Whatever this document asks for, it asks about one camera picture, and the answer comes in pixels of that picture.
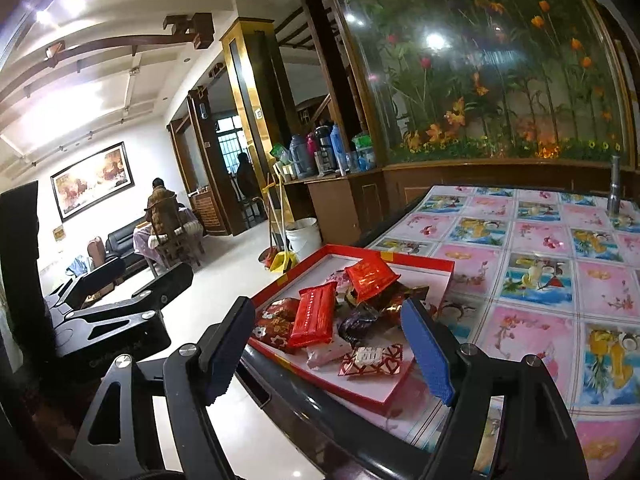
ceiling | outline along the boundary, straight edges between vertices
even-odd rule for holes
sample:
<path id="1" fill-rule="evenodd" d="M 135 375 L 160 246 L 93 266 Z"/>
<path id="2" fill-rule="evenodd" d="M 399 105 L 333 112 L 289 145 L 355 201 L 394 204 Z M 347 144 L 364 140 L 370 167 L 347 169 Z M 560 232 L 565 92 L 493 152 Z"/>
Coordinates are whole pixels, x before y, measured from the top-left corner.
<path id="1" fill-rule="evenodd" d="M 17 178 L 34 162 L 73 150 L 122 123 L 171 118 L 186 92 L 206 83 L 209 68 L 222 60 L 220 35 L 238 9 L 247 15 L 248 3 L 257 9 L 256 17 L 276 23 L 300 6 L 299 0 L 52 0 L 33 9 L 0 71 L 0 176 Z M 170 34 L 162 29 L 165 16 L 194 12 L 212 14 L 215 35 L 208 49 L 195 50 L 191 43 L 102 48 L 11 85 L 46 60 L 47 47 L 60 40 L 69 50 L 115 36 Z M 303 23 L 304 17 L 298 20 Z M 288 65 L 318 65 L 316 53 L 307 50 L 283 48 L 283 57 Z"/>

black leather sofa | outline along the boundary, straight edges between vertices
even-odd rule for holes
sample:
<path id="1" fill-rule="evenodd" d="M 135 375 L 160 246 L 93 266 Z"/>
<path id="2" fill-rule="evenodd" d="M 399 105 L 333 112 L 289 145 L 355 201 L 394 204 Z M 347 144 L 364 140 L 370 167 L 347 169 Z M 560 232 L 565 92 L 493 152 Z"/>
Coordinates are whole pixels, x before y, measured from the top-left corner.
<path id="1" fill-rule="evenodd" d="M 107 243 L 104 245 L 106 259 L 109 261 L 117 256 L 124 260 L 126 266 L 124 277 L 143 269 L 146 265 L 144 256 L 133 251 L 133 229 L 144 220 L 144 217 L 138 218 L 107 236 Z"/>

picture frame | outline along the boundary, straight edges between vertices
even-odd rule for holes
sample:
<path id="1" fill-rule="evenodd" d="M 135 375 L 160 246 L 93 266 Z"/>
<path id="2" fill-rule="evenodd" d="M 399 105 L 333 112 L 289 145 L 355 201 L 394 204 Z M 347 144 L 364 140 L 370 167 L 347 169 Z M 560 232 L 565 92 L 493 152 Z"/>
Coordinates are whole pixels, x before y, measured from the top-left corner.
<path id="1" fill-rule="evenodd" d="M 63 222 L 133 186 L 124 142 L 104 148 L 51 176 Z"/>

person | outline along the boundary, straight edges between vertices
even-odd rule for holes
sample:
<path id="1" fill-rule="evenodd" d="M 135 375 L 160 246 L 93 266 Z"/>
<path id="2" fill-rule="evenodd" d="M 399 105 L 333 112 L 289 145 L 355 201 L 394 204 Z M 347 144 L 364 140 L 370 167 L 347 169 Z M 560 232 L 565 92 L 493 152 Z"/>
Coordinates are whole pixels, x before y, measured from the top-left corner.
<path id="1" fill-rule="evenodd" d="M 255 177 L 254 167 L 251 165 L 249 156 L 245 152 L 238 153 L 238 169 L 236 170 L 236 182 L 240 192 L 249 200 L 254 197 L 262 198 L 260 192 L 260 186 L 258 186 L 258 179 Z M 258 211 L 260 216 L 264 218 L 264 205 L 262 200 L 257 200 Z"/>
<path id="2" fill-rule="evenodd" d="M 164 235 L 180 227 L 178 201 L 175 193 L 164 187 L 161 178 L 155 178 L 152 185 L 154 190 L 146 200 L 145 220 L 152 223 L 158 235 Z"/>

metal screw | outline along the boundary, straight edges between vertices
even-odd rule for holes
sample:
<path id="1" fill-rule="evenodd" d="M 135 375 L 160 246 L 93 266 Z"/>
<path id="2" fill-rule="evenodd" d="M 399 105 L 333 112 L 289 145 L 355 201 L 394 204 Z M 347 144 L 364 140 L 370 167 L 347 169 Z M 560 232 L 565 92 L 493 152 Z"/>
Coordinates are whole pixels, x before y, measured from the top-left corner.
<path id="1" fill-rule="evenodd" d="M 476 355 L 478 353 L 478 347 L 472 343 L 462 343 L 462 345 L 460 345 L 460 351 L 464 355 Z"/>
<path id="2" fill-rule="evenodd" d="M 128 354 L 119 355 L 116 357 L 116 366 L 118 368 L 126 368 L 131 364 L 131 356 Z"/>
<path id="3" fill-rule="evenodd" d="M 529 366 L 540 366 L 542 364 L 542 359 L 540 359 L 537 355 L 529 354 L 524 357 L 524 362 Z"/>
<path id="4" fill-rule="evenodd" d="M 186 345 L 182 345 L 178 352 L 180 352 L 181 356 L 188 357 L 197 352 L 198 348 L 193 343 L 187 343 Z"/>

